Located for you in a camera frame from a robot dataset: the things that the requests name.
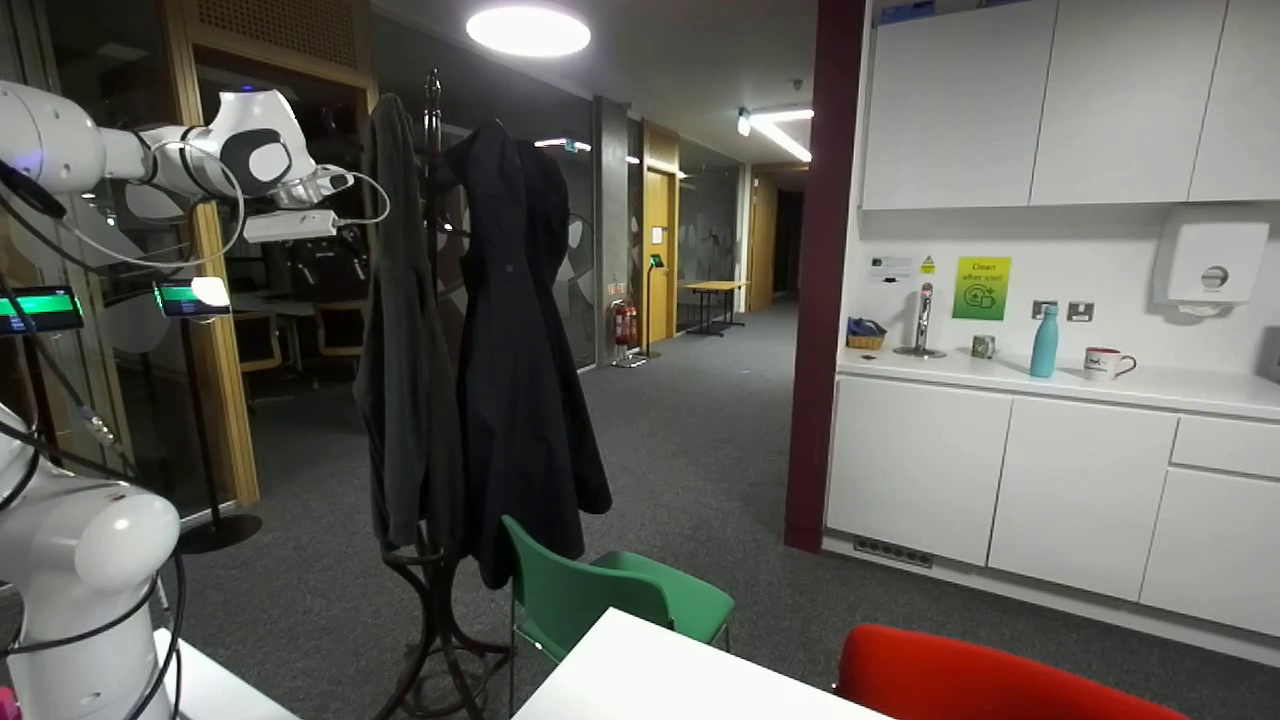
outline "mug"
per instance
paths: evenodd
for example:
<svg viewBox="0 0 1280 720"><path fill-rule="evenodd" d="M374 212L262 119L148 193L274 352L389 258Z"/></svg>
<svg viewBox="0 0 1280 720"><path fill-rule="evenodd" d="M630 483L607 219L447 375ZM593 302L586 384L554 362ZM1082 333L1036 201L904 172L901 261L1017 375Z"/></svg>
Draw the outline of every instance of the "mug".
<svg viewBox="0 0 1280 720"><path fill-rule="evenodd" d="M1083 352L1083 381L1116 381L1137 372L1137 355L1126 355L1121 350L1090 350Z"/></svg>
<svg viewBox="0 0 1280 720"><path fill-rule="evenodd" d="M968 350L976 362L998 362L998 335L974 335L974 350Z"/></svg>

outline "countertop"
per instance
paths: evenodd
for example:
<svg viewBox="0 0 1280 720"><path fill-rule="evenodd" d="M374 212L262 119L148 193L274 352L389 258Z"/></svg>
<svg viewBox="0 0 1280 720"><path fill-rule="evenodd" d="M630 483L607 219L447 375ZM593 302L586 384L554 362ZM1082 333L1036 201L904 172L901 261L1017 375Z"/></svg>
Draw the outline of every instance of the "countertop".
<svg viewBox="0 0 1280 720"><path fill-rule="evenodd" d="M1091 403L1131 403L1166 413L1206 413L1280 425L1280 384L1264 375L1137 367L1121 381L1083 381L1083 367L1059 367L1052 381L1034 381L1019 362L976 362L945 352L932 362L885 352L843 352L842 375L885 375L918 384L989 389L1017 396L1059 396Z"/></svg>

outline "door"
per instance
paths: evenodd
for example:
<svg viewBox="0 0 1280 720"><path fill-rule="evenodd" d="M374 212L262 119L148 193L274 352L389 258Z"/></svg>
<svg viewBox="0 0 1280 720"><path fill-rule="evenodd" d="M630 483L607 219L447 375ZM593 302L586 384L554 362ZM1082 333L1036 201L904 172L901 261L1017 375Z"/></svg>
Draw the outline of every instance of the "door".
<svg viewBox="0 0 1280 720"><path fill-rule="evenodd" d="M1223 0L1063 0L1034 203L1186 201Z"/></svg>
<svg viewBox="0 0 1280 720"><path fill-rule="evenodd" d="M842 375L830 527L985 564L1009 396Z"/></svg>
<svg viewBox="0 0 1280 720"><path fill-rule="evenodd" d="M994 570L1137 601L1175 417L1017 399Z"/></svg>
<svg viewBox="0 0 1280 720"><path fill-rule="evenodd" d="M1169 467L1145 603L1280 637L1280 483Z"/></svg>
<svg viewBox="0 0 1280 720"><path fill-rule="evenodd" d="M1052 0L882 25L868 208L1029 203Z"/></svg>
<svg viewBox="0 0 1280 720"><path fill-rule="evenodd" d="M1201 131L1194 201L1280 196L1280 4L1234 0Z"/></svg>
<svg viewBox="0 0 1280 720"><path fill-rule="evenodd" d="M749 311L773 307L775 187L752 180Z"/></svg>
<svg viewBox="0 0 1280 720"><path fill-rule="evenodd" d="M677 333L677 177L644 170L644 231L642 231L642 343L666 343Z"/></svg>

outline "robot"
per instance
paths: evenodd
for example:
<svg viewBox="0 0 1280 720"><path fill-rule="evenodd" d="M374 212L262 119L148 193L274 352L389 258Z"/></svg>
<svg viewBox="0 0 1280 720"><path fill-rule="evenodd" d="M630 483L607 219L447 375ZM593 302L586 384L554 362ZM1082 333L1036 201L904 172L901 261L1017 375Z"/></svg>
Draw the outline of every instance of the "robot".
<svg viewBox="0 0 1280 720"><path fill-rule="evenodd" d="M315 203L357 183L357 172L309 158L281 91L223 91L210 127L120 131L64 97L0 80L0 127L0 180L46 218L64 212L59 196L130 180L141 203L269 203L244 237L305 242L335 231L335 212ZM17 647L31 647L8 656L24 720L173 717L164 685L152 694L159 659L146 603L182 542L176 507L49 464L5 403L0 425L0 583L21 591Z"/></svg>

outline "green chair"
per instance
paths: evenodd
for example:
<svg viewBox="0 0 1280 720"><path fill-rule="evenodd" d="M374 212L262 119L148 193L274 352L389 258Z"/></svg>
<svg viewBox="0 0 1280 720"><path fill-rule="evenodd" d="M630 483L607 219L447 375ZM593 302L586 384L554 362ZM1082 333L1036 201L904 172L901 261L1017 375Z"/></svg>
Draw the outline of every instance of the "green chair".
<svg viewBox="0 0 1280 720"><path fill-rule="evenodd" d="M730 642L734 597L717 583L637 551L570 562L531 542L511 517L503 517L503 527L517 547L511 633L541 656L570 656L607 610L706 646Z"/></svg>

